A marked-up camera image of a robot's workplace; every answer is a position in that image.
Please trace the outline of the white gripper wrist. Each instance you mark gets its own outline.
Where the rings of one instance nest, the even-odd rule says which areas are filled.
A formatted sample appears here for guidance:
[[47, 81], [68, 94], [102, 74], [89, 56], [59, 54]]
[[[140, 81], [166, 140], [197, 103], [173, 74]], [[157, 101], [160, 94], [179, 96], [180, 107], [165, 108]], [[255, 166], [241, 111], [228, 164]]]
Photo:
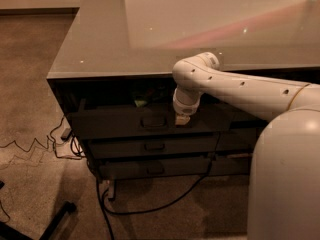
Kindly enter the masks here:
[[175, 125], [185, 126], [191, 115], [195, 114], [200, 104], [201, 94], [196, 91], [177, 87], [173, 95], [173, 107], [176, 111]]

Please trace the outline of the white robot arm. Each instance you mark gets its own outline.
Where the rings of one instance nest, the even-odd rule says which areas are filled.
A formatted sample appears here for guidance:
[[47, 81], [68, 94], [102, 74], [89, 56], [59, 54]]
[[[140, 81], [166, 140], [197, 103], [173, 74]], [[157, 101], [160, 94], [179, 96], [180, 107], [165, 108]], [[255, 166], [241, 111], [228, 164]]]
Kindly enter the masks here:
[[247, 239], [320, 240], [320, 86], [219, 66], [210, 52], [173, 66], [176, 123], [203, 94], [267, 121], [251, 163]]

